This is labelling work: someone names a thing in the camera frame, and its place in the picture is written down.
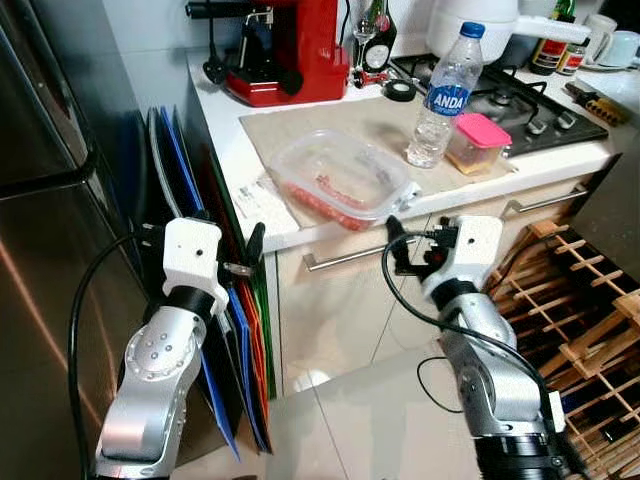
cabinet handle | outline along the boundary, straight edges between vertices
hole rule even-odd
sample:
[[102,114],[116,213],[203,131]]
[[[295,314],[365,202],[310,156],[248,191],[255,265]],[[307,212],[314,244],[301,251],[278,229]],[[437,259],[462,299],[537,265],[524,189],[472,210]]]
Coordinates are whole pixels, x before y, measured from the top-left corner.
[[588,193],[589,193],[589,190],[587,190],[584,185],[579,183],[575,186],[575,188],[570,193],[567,193],[566,195],[561,195],[555,198],[549,198],[547,200],[531,203],[529,205],[522,205],[518,200],[509,200],[507,202],[507,205],[504,207],[504,210],[502,211],[502,215],[500,215],[500,218],[504,218],[505,214],[511,209],[513,209],[513,211],[516,213],[527,213],[527,212],[530,212],[531,210],[536,210],[537,208],[548,207],[549,205],[554,205],[556,203],[566,202],[567,200],[573,200],[574,198],[583,197]]
[[[416,238],[410,238],[407,240],[407,244],[416,243],[417,241],[418,240]],[[341,257],[330,258],[320,263],[318,263],[318,261],[316,260],[316,256],[313,253],[307,253],[302,257],[302,260],[304,261],[304,264],[309,272],[315,272],[316,270],[333,267],[334,265],[347,263],[352,260],[357,260],[358,258],[368,257],[369,255],[375,255],[376,253],[382,253],[384,252],[385,247],[386,245],[367,248],[366,250],[361,250],[360,252],[349,253],[348,255],[343,255]]]

pink lid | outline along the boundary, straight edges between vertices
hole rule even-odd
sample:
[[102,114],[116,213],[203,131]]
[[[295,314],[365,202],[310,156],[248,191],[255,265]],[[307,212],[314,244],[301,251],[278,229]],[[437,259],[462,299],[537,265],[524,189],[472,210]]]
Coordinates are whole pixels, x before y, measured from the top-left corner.
[[480,148],[511,145],[511,136],[481,113],[459,115],[456,117],[456,127]]

wine bottle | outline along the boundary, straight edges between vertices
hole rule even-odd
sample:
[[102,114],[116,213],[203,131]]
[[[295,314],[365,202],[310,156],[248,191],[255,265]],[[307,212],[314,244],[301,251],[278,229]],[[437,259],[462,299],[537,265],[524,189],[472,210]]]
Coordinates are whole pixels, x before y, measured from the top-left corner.
[[373,0],[366,15],[375,22],[378,33],[364,47],[362,68],[367,73],[378,73],[387,68],[398,30],[389,13],[388,0]]

blue bottle cap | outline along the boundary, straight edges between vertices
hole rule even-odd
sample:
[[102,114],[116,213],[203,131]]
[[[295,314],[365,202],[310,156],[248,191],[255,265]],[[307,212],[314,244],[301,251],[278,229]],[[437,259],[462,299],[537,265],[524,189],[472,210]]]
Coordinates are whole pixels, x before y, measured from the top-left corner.
[[484,25],[475,22],[464,22],[460,29],[460,35],[469,38],[482,38],[482,35],[484,35]]

water bottle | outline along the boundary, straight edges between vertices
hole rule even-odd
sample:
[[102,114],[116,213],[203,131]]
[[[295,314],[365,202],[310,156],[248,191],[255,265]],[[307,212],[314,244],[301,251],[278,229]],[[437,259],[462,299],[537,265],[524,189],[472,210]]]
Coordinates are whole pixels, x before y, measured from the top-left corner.
[[483,34],[484,25],[464,22],[453,48],[433,70],[424,108],[407,149],[411,165],[433,168],[444,156],[453,119],[464,109],[482,73]]

